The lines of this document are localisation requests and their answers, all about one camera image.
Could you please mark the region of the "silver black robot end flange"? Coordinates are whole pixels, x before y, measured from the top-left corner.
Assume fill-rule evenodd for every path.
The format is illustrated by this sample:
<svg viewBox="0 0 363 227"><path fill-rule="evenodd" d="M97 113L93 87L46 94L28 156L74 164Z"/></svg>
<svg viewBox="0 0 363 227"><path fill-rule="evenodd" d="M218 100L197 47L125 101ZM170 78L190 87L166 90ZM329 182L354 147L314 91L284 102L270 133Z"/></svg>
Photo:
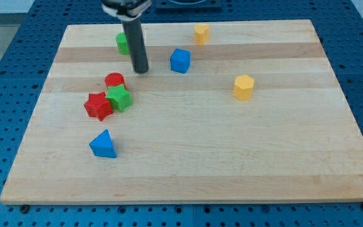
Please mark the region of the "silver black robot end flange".
<svg viewBox="0 0 363 227"><path fill-rule="evenodd" d="M120 21L135 20L151 5L151 0L101 0L102 10Z"/></svg>

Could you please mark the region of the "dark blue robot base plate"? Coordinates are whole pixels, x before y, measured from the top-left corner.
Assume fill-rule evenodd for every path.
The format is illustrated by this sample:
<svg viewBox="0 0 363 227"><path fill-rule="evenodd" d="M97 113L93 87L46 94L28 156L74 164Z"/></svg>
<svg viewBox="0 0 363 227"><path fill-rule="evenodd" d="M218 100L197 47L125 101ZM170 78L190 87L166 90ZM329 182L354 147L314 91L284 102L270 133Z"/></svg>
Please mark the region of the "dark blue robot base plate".
<svg viewBox="0 0 363 227"><path fill-rule="evenodd" d="M173 9L222 9L222 0L154 0L158 10Z"/></svg>

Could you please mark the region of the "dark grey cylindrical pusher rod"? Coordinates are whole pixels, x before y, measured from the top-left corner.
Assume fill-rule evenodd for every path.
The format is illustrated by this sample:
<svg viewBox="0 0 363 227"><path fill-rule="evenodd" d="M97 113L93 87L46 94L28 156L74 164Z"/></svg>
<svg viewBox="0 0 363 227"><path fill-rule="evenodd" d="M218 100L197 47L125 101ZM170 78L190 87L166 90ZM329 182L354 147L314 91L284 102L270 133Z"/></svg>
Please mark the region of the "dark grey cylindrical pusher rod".
<svg viewBox="0 0 363 227"><path fill-rule="evenodd" d="M141 20L123 21L130 59L135 73L144 74L149 70Z"/></svg>

